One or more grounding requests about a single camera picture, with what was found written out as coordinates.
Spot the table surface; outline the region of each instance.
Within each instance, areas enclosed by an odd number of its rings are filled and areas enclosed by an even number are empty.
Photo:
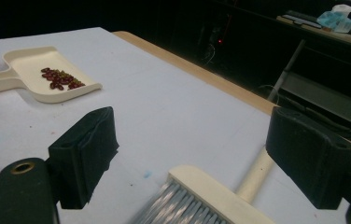
[[[24,89],[0,92],[0,171],[20,159],[47,159],[51,143],[105,106],[114,108],[120,144],[91,202],[83,210],[59,207],[64,224],[127,223],[180,164],[236,190],[265,143],[273,104],[129,33],[90,28],[0,39],[0,70],[4,53],[42,46],[103,88],[59,104],[39,103]],[[277,166],[252,204],[276,223],[345,223],[348,206],[316,210]]]

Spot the cable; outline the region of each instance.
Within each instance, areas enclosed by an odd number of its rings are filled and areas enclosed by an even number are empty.
[[[209,46],[213,49],[213,55],[211,56],[211,58],[207,61],[207,63],[205,63],[204,65],[208,65],[211,60],[213,60],[214,56],[216,55],[216,48],[214,48],[214,45],[209,44]]]

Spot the blue stain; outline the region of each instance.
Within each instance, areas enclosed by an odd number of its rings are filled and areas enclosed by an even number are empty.
[[[147,179],[152,175],[152,171],[146,171],[146,173],[144,174],[144,178]]]

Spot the dustpan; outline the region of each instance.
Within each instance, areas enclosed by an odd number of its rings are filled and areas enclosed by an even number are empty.
[[[103,87],[68,62],[54,47],[12,50],[4,54],[3,58],[8,69],[0,72],[0,91],[22,88],[39,102],[59,103]],[[85,86],[72,90],[53,90],[42,77],[41,70],[47,67],[64,71]]]

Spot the brush handle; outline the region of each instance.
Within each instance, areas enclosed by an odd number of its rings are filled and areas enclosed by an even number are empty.
[[[246,202],[252,203],[273,165],[274,161],[268,155],[266,147],[263,147],[263,149],[260,150],[260,154],[250,167],[239,189],[236,191],[236,194]]]

